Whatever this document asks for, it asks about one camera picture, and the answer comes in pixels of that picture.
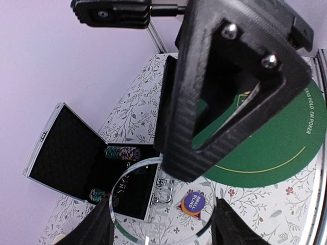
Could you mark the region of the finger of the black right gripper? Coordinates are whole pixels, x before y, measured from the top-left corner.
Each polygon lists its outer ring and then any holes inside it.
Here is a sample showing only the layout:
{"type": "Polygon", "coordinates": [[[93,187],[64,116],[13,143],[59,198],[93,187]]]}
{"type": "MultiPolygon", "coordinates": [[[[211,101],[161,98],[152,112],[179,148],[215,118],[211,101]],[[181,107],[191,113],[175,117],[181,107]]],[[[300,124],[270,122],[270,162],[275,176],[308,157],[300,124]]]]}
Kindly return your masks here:
{"type": "Polygon", "coordinates": [[[192,182],[288,106],[311,81],[298,54],[310,25],[285,1],[189,1],[163,80],[155,146],[192,182]]]}

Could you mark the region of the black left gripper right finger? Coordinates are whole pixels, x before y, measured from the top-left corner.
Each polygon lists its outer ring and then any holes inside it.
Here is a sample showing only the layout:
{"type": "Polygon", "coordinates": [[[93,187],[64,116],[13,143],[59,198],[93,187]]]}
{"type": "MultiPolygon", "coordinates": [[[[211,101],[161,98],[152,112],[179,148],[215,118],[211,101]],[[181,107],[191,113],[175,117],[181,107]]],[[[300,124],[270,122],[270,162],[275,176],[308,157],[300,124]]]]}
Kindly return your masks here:
{"type": "Polygon", "coordinates": [[[239,217],[225,199],[216,198],[211,230],[213,244],[269,245],[239,217]]]}

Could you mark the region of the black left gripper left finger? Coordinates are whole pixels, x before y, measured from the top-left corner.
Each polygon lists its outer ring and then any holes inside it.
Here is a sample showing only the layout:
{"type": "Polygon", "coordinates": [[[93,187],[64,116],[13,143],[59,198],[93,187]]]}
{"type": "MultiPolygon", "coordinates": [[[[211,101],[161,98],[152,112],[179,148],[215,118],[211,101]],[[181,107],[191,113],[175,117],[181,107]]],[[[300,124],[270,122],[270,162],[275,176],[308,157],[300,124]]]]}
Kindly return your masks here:
{"type": "Polygon", "coordinates": [[[109,211],[109,199],[102,199],[85,219],[56,244],[109,245],[114,241],[114,223],[109,211]]]}

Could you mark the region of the purple small blind button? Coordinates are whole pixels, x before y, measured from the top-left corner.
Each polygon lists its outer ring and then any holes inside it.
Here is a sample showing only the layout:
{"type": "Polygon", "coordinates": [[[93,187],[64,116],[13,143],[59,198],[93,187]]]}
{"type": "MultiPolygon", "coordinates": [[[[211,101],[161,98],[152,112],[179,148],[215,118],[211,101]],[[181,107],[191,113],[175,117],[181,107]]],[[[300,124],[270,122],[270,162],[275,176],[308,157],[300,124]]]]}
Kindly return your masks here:
{"type": "Polygon", "coordinates": [[[185,198],[186,205],[195,209],[196,207],[205,206],[205,197],[200,192],[190,192],[185,198]]]}

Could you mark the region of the orange big blind button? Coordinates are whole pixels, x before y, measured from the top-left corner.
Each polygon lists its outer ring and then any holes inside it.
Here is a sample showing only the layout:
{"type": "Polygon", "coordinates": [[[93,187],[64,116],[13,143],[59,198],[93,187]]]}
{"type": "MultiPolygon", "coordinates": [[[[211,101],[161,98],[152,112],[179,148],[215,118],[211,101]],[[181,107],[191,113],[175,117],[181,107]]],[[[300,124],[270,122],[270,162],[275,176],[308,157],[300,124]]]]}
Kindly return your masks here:
{"type": "Polygon", "coordinates": [[[200,207],[196,207],[195,209],[193,209],[192,207],[190,208],[189,206],[186,205],[186,201],[182,201],[183,204],[183,210],[189,211],[189,212],[201,212],[201,210],[203,209],[203,205],[200,207]]]}

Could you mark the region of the clear dealer button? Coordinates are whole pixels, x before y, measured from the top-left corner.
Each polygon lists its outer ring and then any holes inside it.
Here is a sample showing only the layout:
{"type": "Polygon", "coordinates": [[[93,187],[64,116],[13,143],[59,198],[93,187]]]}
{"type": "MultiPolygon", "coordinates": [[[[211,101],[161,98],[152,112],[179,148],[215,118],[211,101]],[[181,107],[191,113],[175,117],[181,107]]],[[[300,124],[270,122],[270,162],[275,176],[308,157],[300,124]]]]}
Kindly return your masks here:
{"type": "Polygon", "coordinates": [[[216,206],[211,182],[179,181],[164,172],[162,158],[142,160],[122,173],[109,198],[116,229],[133,244],[201,244],[208,240],[216,206]],[[176,207],[190,192],[205,197],[201,220],[176,207]]]}

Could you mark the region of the orange poker chip stack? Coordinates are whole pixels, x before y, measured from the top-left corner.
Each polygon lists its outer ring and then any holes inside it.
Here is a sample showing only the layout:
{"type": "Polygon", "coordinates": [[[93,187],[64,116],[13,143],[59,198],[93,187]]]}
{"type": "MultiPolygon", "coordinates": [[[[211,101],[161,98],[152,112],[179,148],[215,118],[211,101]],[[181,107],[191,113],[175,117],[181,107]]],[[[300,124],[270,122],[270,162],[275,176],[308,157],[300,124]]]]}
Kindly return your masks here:
{"type": "Polygon", "coordinates": [[[141,150],[137,147],[125,146],[119,150],[119,158],[126,161],[138,161],[141,157],[141,150]]]}

